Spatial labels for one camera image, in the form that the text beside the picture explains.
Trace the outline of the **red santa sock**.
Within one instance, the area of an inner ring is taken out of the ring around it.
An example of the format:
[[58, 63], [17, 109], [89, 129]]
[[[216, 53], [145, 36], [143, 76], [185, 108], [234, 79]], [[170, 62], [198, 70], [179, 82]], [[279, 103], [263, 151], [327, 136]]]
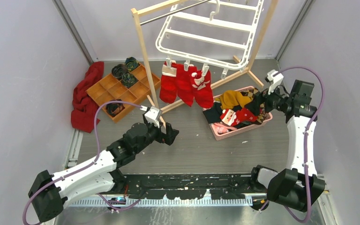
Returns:
[[206, 74], [203, 74], [201, 70], [193, 72], [190, 76], [190, 81], [196, 103], [202, 108], [211, 108], [214, 100], [210, 71], [208, 70]]
[[160, 99], [168, 104], [172, 104], [177, 97], [176, 87], [176, 61], [172, 60], [171, 65], [165, 62], [162, 66], [161, 89], [159, 93]]
[[242, 108], [241, 110], [234, 111], [232, 109], [223, 110], [222, 115], [220, 116], [221, 121], [231, 127], [234, 127], [242, 122], [254, 122], [257, 120], [256, 115], [254, 115], [250, 110]]
[[178, 97], [188, 106], [192, 106], [194, 95], [192, 93], [192, 84], [191, 84], [191, 74], [197, 72], [197, 67], [191, 65], [188, 67], [188, 71], [184, 69], [183, 64], [174, 63], [174, 68], [176, 68], [176, 78], [175, 83], [177, 87]]

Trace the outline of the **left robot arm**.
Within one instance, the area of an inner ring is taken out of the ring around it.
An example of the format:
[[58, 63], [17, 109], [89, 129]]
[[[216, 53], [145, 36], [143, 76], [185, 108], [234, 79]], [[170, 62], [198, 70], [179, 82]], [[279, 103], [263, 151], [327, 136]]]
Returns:
[[40, 223], [84, 197], [108, 191], [120, 194], [125, 182], [119, 168], [135, 160], [153, 142], [172, 145], [179, 133], [170, 123], [165, 132], [152, 123], [135, 123], [96, 157], [60, 172], [41, 171], [28, 192]]

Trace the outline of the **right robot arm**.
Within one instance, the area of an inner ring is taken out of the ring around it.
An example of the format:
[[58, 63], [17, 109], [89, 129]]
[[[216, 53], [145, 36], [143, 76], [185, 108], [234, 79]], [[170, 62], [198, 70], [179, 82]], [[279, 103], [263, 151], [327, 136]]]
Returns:
[[266, 112], [284, 113], [289, 152], [286, 168], [280, 172], [262, 165], [254, 167], [249, 187], [254, 192], [265, 191], [271, 202], [300, 212], [307, 212], [325, 189], [325, 181], [317, 177], [314, 165], [317, 107], [310, 105], [313, 88], [313, 83], [296, 80], [289, 95], [281, 94], [276, 87], [272, 93], [264, 90], [257, 96]]

